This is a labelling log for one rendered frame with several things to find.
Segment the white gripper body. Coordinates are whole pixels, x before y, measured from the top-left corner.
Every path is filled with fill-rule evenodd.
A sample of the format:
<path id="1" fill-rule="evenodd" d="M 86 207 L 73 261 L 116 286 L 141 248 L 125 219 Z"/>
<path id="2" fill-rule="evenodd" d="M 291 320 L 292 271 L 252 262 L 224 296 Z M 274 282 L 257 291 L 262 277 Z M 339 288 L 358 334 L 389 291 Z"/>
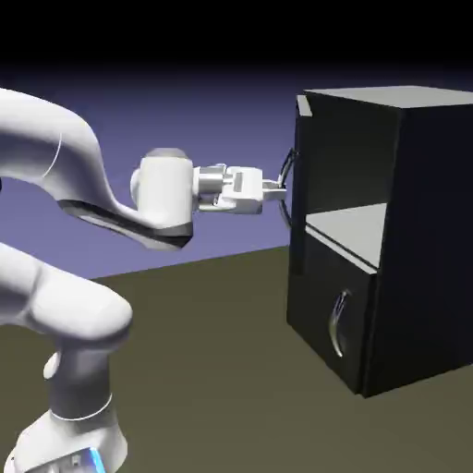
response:
<path id="1" fill-rule="evenodd" d="M 216 204 L 222 212 L 260 214 L 263 204 L 262 171 L 255 167 L 227 167 Z"/>

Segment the black cabinet door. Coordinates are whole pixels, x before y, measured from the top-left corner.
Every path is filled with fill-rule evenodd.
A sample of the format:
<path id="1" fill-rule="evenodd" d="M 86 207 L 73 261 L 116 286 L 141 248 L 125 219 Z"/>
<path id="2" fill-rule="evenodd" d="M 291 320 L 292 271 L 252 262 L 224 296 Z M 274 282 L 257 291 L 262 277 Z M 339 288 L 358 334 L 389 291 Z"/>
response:
<path id="1" fill-rule="evenodd" d="M 315 232 L 304 241 L 302 273 L 289 273 L 287 322 L 354 393 L 361 392 L 377 271 Z M 340 292 L 351 297 L 339 322 L 344 356 L 335 353 L 328 321 Z"/>
<path id="2" fill-rule="evenodd" d="M 307 142 L 312 120 L 312 112 L 306 93 L 297 96 L 297 115 L 295 126 L 295 144 L 291 202 L 291 237 L 290 237 L 290 274 L 302 273 L 304 261 L 304 241 L 307 210 Z"/>

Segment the black cabinet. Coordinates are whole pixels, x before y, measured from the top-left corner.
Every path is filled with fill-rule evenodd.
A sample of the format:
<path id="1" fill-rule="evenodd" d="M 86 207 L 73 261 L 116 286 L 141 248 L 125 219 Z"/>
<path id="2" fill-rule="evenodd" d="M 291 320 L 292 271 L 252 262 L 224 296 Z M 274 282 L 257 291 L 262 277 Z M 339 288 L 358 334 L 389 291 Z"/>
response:
<path id="1" fill-rule="evenodd" d="M 305 234 L 377 271 L 359 395 L 473 365 L 473 91 L 302 93 Z"/>

